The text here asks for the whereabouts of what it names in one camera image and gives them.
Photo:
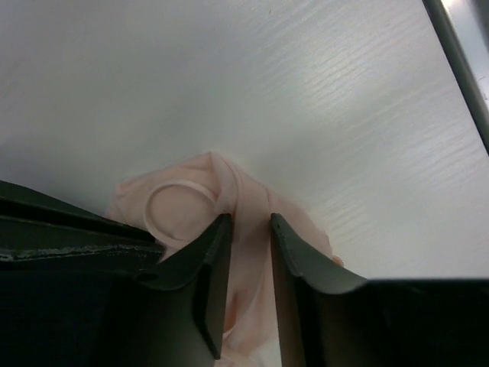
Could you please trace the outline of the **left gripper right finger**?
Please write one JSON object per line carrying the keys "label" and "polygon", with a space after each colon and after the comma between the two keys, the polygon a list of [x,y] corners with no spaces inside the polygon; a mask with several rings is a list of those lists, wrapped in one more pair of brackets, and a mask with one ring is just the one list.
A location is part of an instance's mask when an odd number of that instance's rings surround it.
{"label": "left gripper right finger", "polygon": [[270,218],[285,366],[486,366],[485,279],[367,279]]}

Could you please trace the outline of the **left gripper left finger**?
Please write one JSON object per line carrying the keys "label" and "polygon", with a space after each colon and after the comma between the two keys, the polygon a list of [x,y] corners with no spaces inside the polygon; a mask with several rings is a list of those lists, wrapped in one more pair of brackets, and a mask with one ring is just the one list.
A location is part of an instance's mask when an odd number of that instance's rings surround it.
{"label": "left gripper left finger", "polygon": [[232,220],[169,258],[156,245],[4,252],[3,366],[211,366],[222,350]]}

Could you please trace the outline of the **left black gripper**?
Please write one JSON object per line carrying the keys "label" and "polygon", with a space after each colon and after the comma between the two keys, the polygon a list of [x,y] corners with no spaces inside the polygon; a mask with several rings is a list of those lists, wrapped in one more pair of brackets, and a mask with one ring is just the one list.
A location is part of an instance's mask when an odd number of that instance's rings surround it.
{"label": "left black gripper", "polygon": [[163,255],[148,232],[1,183],[3,268],[150,268]]}

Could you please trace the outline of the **pink beige bra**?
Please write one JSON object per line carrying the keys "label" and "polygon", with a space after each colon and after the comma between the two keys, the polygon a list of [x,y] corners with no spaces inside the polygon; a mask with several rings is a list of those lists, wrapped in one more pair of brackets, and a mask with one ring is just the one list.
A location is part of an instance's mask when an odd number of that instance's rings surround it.
{"label": "pink beige bra", "polygon": [[149,232],[172,256],[221,214],[233,222],[222,357],[217,366],[259,366],[258,352],[277,338],[270,253],[270,217],[282,215],[299,236],[325,256],[329,237],[306,212],[208,152],[121,182],[109,219]]}

